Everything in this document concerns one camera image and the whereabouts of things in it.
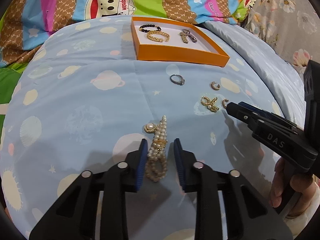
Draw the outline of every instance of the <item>orange box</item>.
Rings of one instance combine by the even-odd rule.
[[[147,34],[139,31],[139,27],[144,24],[160,26],[163,32],[169,33],[168,43],[147,39]],[[190,30],[191,34],[198,38],[198,42],[193,43],[188,38],[189,43],[183,43],[179,35],[182,29]],[[212,39],[192,24],[162,18],[134,16],[131,21],[131,30],[138,60],[180,61],[224,67],[230,58]],[[158,35],[157,37],[165,40],[163,36]]]

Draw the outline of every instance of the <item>metal rivet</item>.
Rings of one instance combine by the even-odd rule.
[[[84,171],[81,173],[81,176],[84,178],[88,178],[91,176],[91,171]]]
[[[239,177],[240,176],[240,172],[237,171],[237,170],[232,170],[232,171],[230,171],[230,175],[232,177]]]
[[[201,162],[195,162],[194,164],[193,164],[193,166],[196,168],[196,169],[201,169],[201,168],[203,168],[203,163],[201,163]]]
[[[120,162],[120,163],[118,163],[118,168],[124,169],[124,168],[126,168],[126,167],[128,167],[128,164],[127,164],[126,162]]]

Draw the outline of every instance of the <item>white sleeve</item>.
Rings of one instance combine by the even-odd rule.
[[[290,228],[293,238],[296,238],[298,234],[305,228],[305,226],[308,224],[308,222],[311,220],[312,216],[316,212],[318,206],[320,204],[320,189],[317,185],[316,193],[313,196],[310,206],[307,208],[307,210],[301,214],[300,216],[288,219],[285,218],[284,222],[287,224],[287,226]]]

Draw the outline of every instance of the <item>black beaded bracelet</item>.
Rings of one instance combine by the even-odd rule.
[[[153,27],[153,28],[157,28],[155,31],[161,31],[161,28],[159,27],[159,26],[155,26],[154,24],[145,24],[145,25],[142,25],[142,26],[140,26],[140,28],[139,28],[139,31],[142,31],[142,32],[144,32],[144,33],[148,33],[148,32],[150,32],[151,30],[145,30],[144,28],[146,28],[146,27]]]

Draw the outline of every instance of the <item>striped blanket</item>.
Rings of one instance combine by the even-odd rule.
[[[66,25],[111,15],[149,15],[191,24],[236,24],[255,0],[13,0],[0,37],[0,67],[24,67]]]

